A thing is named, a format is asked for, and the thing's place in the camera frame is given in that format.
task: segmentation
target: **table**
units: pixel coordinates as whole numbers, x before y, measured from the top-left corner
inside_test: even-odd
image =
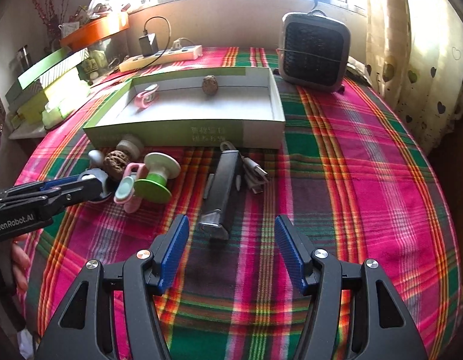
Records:
[[[205,49],[196,61],[151,67],[276,67],[263,49]],[[125,80],[132,74],[118,78]],[[246,150],[272,176],[264,193],[240,201],[226,247],[195,230],[207,175],[218,149],[153,148],[175,157],[182,173],[169,183],[167,205],[144,203],[126,214],[113,202],[84,203],[29,235],[33,265],[21,299],[29,329],[43,334],[85,262],[123,261],[187,214],[190,237],[172,288],[155,298],[163,333],[176,359],[287,359],[295,351],[308,307],[291,286],[274,243],[274,218],[287,214],[339,259],[382,264],[417,323],[431,358],[453,333],[459,301],[456,237],[443,194],[427,159],[393,112],[369,88],[345,80],[345,93],[327,94],[276,78],[286,116],[278,151]],[[78,174],[92,149],[81,127],[104,103],[100,91],[49,133],[18,183]],[[115,299],[120,354],[126,357],[123,298]],[[349,295],[339,326],[346,337]]]

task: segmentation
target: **silver screw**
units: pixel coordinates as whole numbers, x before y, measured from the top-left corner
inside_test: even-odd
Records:
[[[136,256],[140,259],[140,260],[144,260],[144,259],[147,259],[148,257],[150,257],[150,251],[149,250],[146,250],[146,249],[143,249],[143,250],[140,250],[139,252],[137,252]]]
[[[98,261],[91,259],[87,262],[87,269],[95,269],[98,266]]]
[[[368,266],[368,268],[372,268],[372,269],[378,268],[378,262],[376,261],[376,259],[366,260],[366,265]]]
[[[325,259],[328,257],[328,252],[325,249],[317,249],[315,250],[314,255],[319,259]]]

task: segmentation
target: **human hand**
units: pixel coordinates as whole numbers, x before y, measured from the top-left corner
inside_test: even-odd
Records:
[[[20,294],[28,290],[28,281],[25,271],[30,267],[30,257],[15,242],[24,241],[27,235],[23,234],[14,239],[12,243],[12,270],[15,276],[16,289]]]

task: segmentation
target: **orange tray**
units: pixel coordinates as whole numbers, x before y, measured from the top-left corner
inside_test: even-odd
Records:
[[[127,12],[111,13],[84,25],[63,38],[60,45],[62,47],[68,46],[73,52],[76,52],[129,27]]]

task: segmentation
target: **curtain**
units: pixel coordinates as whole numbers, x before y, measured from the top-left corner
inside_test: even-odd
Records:
[[[463,115],[463,23],[448,0],[368,0],[366,64],[425,153]]]

